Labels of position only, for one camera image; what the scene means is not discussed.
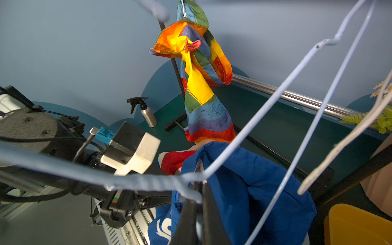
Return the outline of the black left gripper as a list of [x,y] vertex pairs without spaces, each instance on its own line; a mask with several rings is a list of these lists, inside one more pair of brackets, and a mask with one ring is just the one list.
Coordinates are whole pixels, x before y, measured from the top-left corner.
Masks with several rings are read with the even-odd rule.
[[145,192],[141,190],[112,190],[108,191],[102,186],[98,187],[101,194],[100,216],[112,228],[121,228],[135,215],[150,208],[169,205],[171,191]]

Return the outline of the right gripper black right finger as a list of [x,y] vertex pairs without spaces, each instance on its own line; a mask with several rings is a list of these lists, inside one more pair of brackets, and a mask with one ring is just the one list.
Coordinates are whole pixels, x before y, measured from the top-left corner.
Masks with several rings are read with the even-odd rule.
[[218,206],[208,183],[202,187],[203,245],[230,245]]

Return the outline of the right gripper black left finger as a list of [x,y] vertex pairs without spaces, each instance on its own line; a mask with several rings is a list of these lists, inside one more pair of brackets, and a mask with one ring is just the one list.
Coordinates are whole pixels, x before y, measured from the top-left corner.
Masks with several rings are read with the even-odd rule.
[[198,245],[197,234],[198,216],[201,205],[191,199],[186,199],[181,216],[170,245]]

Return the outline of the white hanger blue jacket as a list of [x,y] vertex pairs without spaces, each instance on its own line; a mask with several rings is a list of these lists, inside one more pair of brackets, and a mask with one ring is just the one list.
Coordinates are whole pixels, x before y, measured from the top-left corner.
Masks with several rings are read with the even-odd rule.
[[202,173],[190,173],[183,176],[164,176],[164,175],[127,175],[115,176],[106,172],[92,170],[90,168],[76,165],[58,158],[36,154],[25,151],[21,148],[10,144],[1,143],[1,161],[5,163],[13,163],[21,165],[25,168],[37,170],[56,176],[66,177],[90,184],[105,187],[107,190],[139,190],[139,191],[172,191],[180,192],[184,197],[201,203],[202,195],[188,187],[188,183],[192,181],[201,181],[209,178],[217,169],[223,165],[229,156],[231,156],[240,143],[251,133],[256,125],[262,120],[272,106],[277,102],[280,96],[290,86],[299,73],[310,62],[313,56],[323,46],[333,46],[337,44],[342,37],[348,22],[364,4],[364,1],[358,1],[350,12],[344,18],[338,32],[333,39],[324,40],[316,44],[309,53],[303,58],[287,79],[278,87],[275,94],[259,109],[259,111],[249,120],[243,127],[234,141],[230,143],[224,151],[218,156],[216,161]]

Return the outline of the blue red white jacket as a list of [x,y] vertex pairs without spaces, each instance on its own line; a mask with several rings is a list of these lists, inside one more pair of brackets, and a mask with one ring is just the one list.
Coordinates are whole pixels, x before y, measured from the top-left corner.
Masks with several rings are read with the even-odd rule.
[[[199,150],[162,153],[158,164],[168,175],[203,171],[227,147],[213,141]],[[254,231],[286,170],[244,148],[238,148],[208,179],[225,231],[234,245],[243,245]],[[310,193],[298,195],[300,182],[290,177],[261,231],[256,245],[301,245],[317,214]],[[171,204],[156,208],[148,236],[152,245],[167,245],[174,235],[184,199],[172,193]]]

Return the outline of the white wire hanger pink jacket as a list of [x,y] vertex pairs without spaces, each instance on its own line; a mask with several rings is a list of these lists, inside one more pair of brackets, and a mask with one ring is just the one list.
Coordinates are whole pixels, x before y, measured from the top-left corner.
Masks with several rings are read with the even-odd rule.
[[[391,82],[391,79],[392,74],[389,73],[385,79],[386,83]],[[331,152],[326,156],[324,161],[318,167],[316,167],[308,177],[305,178],[298,189],[298,194],[303,195],[323,173],[323,171],[330,165],[330,163],[339,155],[339,153],[359,135],[360,134],[355,133],[353,129],[349,135],[347,135],[342,141],[335,145]]]

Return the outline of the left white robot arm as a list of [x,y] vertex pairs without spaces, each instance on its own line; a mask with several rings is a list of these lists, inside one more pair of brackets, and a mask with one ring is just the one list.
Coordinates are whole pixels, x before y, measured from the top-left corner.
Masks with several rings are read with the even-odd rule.
[[[65,118],[55,119],[36,106],[12,110],[6,113],[1,121],[1,141],[27,151],[47,154],[72,161],[89,168],[114,172],[116,167],[105,165],[103,157],[119,160],[121,164],[136,156],[141,147],[142,138],[148,134],[133,125],[124,122],[116,133],[101,128],[95,139],[106,145],[102,148],[83,137],[73,136],[65,126]],[[60,188],[61,191],[51,195],[16,197],[1,193],[1,201],[11,203],[43,202],[63,197],[88,195],[101,201],[103,218],[110,227],[120,228],[139,211],[169,205],[171,192],[117,191],[109,192],[103,187],[72,180],[65,177],[44,174],[22,167],[7,169],[16,170],[25,177],[39,180],[46,185]]]

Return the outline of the white hanger rainbow jacket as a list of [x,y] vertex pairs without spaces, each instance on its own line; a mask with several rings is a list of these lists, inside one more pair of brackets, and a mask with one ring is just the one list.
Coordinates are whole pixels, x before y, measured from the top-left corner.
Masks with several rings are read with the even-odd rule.
[[185,10],[185,4],[184,4],[183,0],[181,0],[181,6],[182,6],[183,17],[187,18],[186,10]]

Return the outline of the white plastic laundry basket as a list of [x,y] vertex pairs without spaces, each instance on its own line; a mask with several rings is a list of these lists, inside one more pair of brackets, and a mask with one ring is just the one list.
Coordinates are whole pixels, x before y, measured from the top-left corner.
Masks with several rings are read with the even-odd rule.
[[122,228],[112,228],[101,218],[109,245],[149,245],[148,227],[156,218],[155,208],[139,211]]

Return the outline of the black clothes rack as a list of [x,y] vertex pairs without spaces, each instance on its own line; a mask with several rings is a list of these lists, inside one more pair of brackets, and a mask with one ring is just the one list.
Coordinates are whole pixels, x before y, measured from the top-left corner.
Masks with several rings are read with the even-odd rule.
[[[368,15],[357,36],[355,37],[336,77],[334,78],[321,106],[319,107],[317,114],[315,115],[310,128],[308,129],[296,155],[295,158],[290,166],[290,168],[287,170],[287,174],[284,176],[281,184],[279,185],[275,195],[273,196],[270,204],[267,207],[267,211],[270,211],[274,205],[276,204],[278,198],[280,197],[281,193],[283,192],[283,189],[285,188],[291,174],[293,173],[294,169],[297,166],[297,163],[299,162],[302,154],[304,153],[323,113],[325,112],[325,109],[332,97],[332,95],[335,92],[335,89],[337,85],[339,84],[341,77],[343,76],[343,73],[353,55],[355,52],[369,22],[371,20],[371,17]],[[341,38],[344,29],[346,28],[348,24],[348,20],[345,19],[342,22],[342,25],[336,34],[334,39],[327,39],[324,40],[318,44],[316,44],[310,51],[309,53],[303,58],[303,60],[300,62],[300,64],[294,69],[294,71],[288,76],[288,78],[276,89],[276,91],[272,94],[272,96],[267,100],[267,102],[259,109],[259,111],[251,118],[251,120],[243,127],[243,129],[239,132],[239,134],[234,138],[233,142],[230,143],[230,145],[218,156],[217,160],[213,163],[211,166],[210,170],[207,170],[203,174],[193,174],[192,178],[193,180],[206,180],[209,178],[227,159],[229,156],[232,155],[234,150],[239,147],[240,143],[244,141],[245,138],[249,136],[251,131],[256,127],[256,125],[262,120],[262,118],[269,112],[269,110],[274,106],[274,104],[278,101],[279,98],[284,94],[285,90],[289,87],[291,82],[298,76],[298,74],[303,70],[303,68],[309,63],[309,61],[313,58],[313,56],[316,54],[316,52],[323,46],[332,46],[338,43],[339,39]],[[363,179],[367,178],[368,176],[372,175],[373,173],[377,172],[378,170],[382,169],[383,167],[387,166],[388,164],[391,163],[391,156],[392,156],[392,148],[387,147],[383,151],[381,151],[379,154],[375,155],[373,158],[370,159],[370,162],[367,163],[364,167],[364,169],[358,169],[357,172],[354,173],[353,177],[349,178],[349,181],[347,184],[344,184],[342,187],[338,188],[337,194],[340,195],[341,193],[344,193],[348,189],[351,188],[352,185],[356,185],[357,183],[361,182]]]

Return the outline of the yellow plastic tray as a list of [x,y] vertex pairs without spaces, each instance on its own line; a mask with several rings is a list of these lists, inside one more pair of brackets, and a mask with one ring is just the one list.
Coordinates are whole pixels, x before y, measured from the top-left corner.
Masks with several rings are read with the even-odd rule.
[[324,219],[326,245],[390,245],[392,222],[348,204],[331,207]]

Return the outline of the rainbow striped jacket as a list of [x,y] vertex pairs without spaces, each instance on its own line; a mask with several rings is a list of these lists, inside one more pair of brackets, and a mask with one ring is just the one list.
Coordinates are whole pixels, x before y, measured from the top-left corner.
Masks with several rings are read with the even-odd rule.
[[[198,143],[211,139],[229,143],[236,137],[232,119],[213,88],[231,84],[232,66],[210,32],[203,9],[194,1],[184,1],[184,4],[187,18],[183,17],[179,1],[176,22],[161,32],[150,53],[182,61],[180,77],[185,90],[187,140]],[[186,39],[191,43],[200,40],[200,48],[186,53]]]

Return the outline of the beige faceted flower pot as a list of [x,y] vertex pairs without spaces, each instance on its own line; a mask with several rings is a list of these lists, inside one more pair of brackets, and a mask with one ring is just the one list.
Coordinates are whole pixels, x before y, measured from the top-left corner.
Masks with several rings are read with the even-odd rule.
[[388,216],[392,216],[392,163],[360,183],[365,195]]

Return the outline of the pink clothespin rainbow jacket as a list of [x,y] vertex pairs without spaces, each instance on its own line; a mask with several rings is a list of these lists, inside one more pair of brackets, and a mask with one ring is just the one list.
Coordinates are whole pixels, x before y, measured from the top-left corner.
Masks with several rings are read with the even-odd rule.
[[199,49],[200,46],[201,46],[201,41],[200,40],[196,40],[195,42],[191,43],[189,39],[186,39],[185,40],[184,50],[185,50],[186,53],[193,52],[193,51]]

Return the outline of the artificial white flowers plant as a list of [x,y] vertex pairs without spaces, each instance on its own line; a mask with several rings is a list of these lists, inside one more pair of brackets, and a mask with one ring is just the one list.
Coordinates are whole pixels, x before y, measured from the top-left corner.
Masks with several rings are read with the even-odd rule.
[[374,90],[371,97],[376,98],[376,102],[370,111],[341,118],[342,124],[355,125],[354,132],[357,134],[367,128],[375,129],[380,134],[392,131],[392,83],[384,81]]

